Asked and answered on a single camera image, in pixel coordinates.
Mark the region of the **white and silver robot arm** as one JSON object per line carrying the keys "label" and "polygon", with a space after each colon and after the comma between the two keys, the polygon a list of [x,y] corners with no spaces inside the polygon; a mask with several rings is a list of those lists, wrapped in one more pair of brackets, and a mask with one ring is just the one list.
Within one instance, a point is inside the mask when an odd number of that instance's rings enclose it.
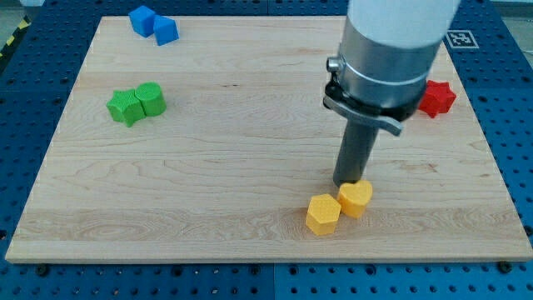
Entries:
{"label": "white and silver robot arm", "polygon": [[324,105],[397,136],[416,110],[459,0],[351,0]]}

